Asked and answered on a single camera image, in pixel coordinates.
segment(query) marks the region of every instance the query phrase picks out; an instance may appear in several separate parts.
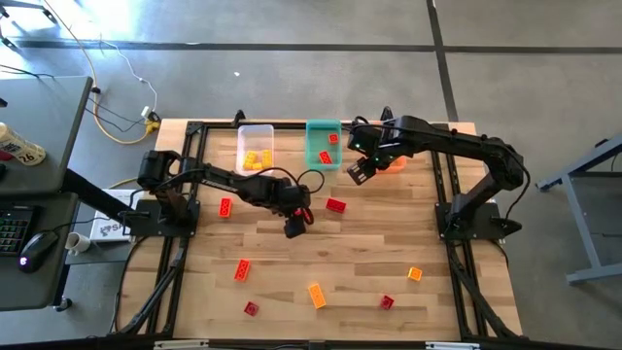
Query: bottle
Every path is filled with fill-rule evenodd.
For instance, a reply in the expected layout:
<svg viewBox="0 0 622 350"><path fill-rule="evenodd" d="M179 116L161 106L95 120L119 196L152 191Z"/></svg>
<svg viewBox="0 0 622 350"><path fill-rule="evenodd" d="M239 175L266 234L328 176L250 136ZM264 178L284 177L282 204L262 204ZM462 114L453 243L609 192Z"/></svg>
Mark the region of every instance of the bottle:
<svg viewBox="0 0 622 350"><path fill-rule="evenodd" d="M0 122L0 151L13 155L24 165L37 165L46 158L46 150L19 136Z"/></svg>

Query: mug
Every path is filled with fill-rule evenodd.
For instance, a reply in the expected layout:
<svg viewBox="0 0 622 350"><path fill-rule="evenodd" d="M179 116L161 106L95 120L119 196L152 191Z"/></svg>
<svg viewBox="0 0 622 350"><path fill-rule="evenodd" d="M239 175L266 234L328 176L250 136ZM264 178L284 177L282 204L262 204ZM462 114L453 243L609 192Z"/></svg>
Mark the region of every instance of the mug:
<svg viewBox="0 0 622 350"><path fill-rule="evenodd" d="M88 249L89 246L90 239L77 232L69 232L65 243L65 249L69 250L69 254L78 255Z"/></svg>

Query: wooden table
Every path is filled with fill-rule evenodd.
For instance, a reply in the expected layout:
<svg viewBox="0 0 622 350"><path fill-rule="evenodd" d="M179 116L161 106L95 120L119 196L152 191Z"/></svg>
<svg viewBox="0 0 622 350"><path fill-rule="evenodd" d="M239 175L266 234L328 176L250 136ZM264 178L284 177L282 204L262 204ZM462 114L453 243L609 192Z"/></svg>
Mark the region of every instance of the wooden table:
<svg viewBox="0 0 622 350"><path fill-rule="evenodd" d="M163 121L155 148L181 152L187 122ZM475 132L470 122L450 123L450 127ZM236 130L210 130L203 161L234 169L236 135ZM342 140L347 135L343 132ZM460 338L447 256L434 221L437 198L430 153L409 158L398 174L376 175L356 186L346 167L360 154L347 150L345 142L342 145L340 169L325 172L324 187L312 195L316 223L294 239L285 237L283 218L239 198L233 198L230 219L219 218L221 198L231 195L201 187L199 229L190 241L176 338ZM295 176L306 169L304 130L275 130L274 147L276 166ZM464 192L485 174L480 161L456 157L456 163ZM309 174L301 182L314 189L317 177ZM451 197L449 187L446 192ZM325 208L329 197L347 203L344 214ZM161 245L160 238L146 240L129 265L121 326L154 287ZM473 241L472 246L483 295L505 323L521 333L503 255L490 242ZM240 259L251 261L244 283L233 280ZM406 278L410 266L424 271L420 282ZM307 292L314 283L320 284L328 304L318 310ZM379 307L383 295L395 300L391 310ZM248 301L259 306L256 317L243 312ZM474 331L468 297L465 304ZM168 296L164 296L161 324L167 305Z"/></svg>

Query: keyboard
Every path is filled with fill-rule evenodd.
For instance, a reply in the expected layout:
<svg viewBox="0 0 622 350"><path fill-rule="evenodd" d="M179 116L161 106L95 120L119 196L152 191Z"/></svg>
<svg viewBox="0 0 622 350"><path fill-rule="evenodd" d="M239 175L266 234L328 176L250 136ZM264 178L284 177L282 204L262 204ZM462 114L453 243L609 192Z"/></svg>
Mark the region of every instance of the keyboard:
<svg viewBox="0 0 622 350"><path fill-rule="evenodd" d="M0 257L15 257L30 239L35 206L0 206Z"/></svg>

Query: gray floor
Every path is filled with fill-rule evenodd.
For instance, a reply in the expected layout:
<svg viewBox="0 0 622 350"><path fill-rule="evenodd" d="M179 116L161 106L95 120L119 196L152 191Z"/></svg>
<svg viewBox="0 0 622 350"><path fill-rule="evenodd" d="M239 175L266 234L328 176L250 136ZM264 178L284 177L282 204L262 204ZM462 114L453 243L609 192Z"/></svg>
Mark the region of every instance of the gray floor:
<svg viewBox="0 0 622 350"><path fill-rule="evenodd" d="M150 42L432 43L424 0L195 0L183 6L172 0L76 2L80 3L82 10L71 2L57 9L81 38L98 38L101 32L109 40ZM619 1L435 3L447 45L622 45ZM13 19L15 23L2 21L6 35L68 37L44 17L16 11ZM113 51L89 53L106 106L137 118L144 105L153 104L150 91L129 75L122 58ZM384 105L391 105L396 114L446 120L433 53L125 54L158 90L157 109L164 118L230 118L239 108L254 118L377 118ZM620 55L448 54L447 60L460 120L475 122L479 132L511 143L525 156L534 180L622 131ZM0 61L55 75L90 74L77 50L29 49L17 54L0 48ZM137 136L138 129L119 135ZM107 187L135 176L138 159L155 139L153 135L139 145L120 146L85 115L71 166ZM516 194L501 194L501 209ZM566 284L565 274L587 267L588 261L563 191L543 194L531 188L513 217L524 228L507 239L506 250L525 335L622 348L622 277L580 287ZM608 262L622 260L620 240L609 239L602 246ZM104 334L120 272L119 265L74 268L66 294L75 307L62 314L50 309L1 313L0 342Z"/></svg>

